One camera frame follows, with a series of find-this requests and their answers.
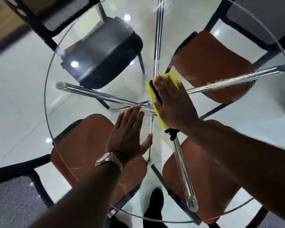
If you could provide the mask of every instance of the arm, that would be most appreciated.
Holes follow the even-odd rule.
[[[178,89],[170,78],[165,82],[158,76],[153,84],[163,102],[153,102],[163,121],[209,152],[255,199],[285,219],[285,150],[200,120],[181,82]]]
[[[143,112],[138,113],[139,110],[140,106],[137,106],[130,108],[126,114],[120,113],[107,145],[107,152],[113,152],[124,167],[152,145],[152,134],[142,145],[139,143],[144,116]],[[112,162],[96,167],[30,227],[103,228],[110,198],[120,175],[119,168]]]

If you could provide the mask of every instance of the person's left arm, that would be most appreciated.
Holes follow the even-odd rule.
[[[128,161],[143,155],[152,145],[152,134],[149,134],[140,145],[139,137],[144,113],[139,110],[140,106],[136,106],[126,113],[120,113],[107,145],[107,152],[114,153],[123,167]],[[47,210],[30,228],[103,228],[110,199],[120,175],[116,164],[104,162],[94,168],[84,180]]]

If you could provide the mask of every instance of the yellow cleaning cloth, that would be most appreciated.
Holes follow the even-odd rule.
[[[175,72],[169,72],[169,73],[166,73],[164,75],[162,75],[162,77],[168,75],[170,77],[170,79],[172,80],[172,82],[174,83],[174,85],[178,88],[178,78],[177,78],[177,74]],[[155,96],[155,93],[150,85],[150,81],[146,81],[146,85],[147,85],[147,88],[148,88],[148,91],[149,91],[149,94],[150,94],[150,99],[151,99],[151,103],[152,103],[152,106],[156,112],[156,115],[157,115],[157,118],[158,118],[158,121],[160,122],[161,126],[163,127],[163,130],[167,130],[169,129],[169,127],[166,125],[166,123],[163,122],[163,120],[160,118],[160,115],[156,109],[156,107],[154,106],[153,104],[153,100],[156,99],[156,96]]]

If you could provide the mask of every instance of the silver watch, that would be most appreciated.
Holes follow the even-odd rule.
[[[113,162],[114,164],[116,164],[120,170],[120,172],[122,172],[123,169],[123,165],[121,163],[121,161],[118,159],[118,157],[116,157],[115,154],[113,153],[105,153],[102,157],[100,157],[96,163],[95,166],[99,166],[101,164],[103,164],[104,162]]]

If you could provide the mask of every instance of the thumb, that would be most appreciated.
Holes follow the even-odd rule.
[[[160,117],[162,117],[162,116],[163,116],[163,105],[162,105],[162,104],[160,103],[160,101],[157,100],[157,99],[154,99],[154,100],[152,101],[152,103],[154,104],[155,108],[157,109],[157,111],[158,111]]]
[[[152,140],[153,140],[153,134],[149,134],[147,136],[147,139],[140,145],[140,151],[141,153],[145,153],[147,149],[149,149],[152,145]]]

